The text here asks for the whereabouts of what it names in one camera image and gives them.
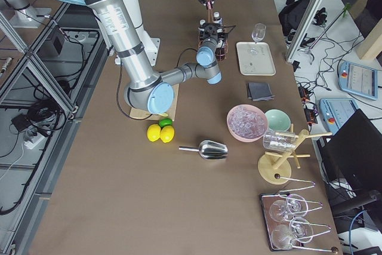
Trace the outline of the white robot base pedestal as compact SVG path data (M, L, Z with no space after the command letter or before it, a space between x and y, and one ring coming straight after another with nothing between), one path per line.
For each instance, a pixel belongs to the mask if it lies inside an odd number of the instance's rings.
M138 0L123 0L113 9L113 24L121 32L126 28L133 28L140 38L144 51L150 61L151 66L155 66L160 45L159 38L151 38L145 31L141 17L140 4Z

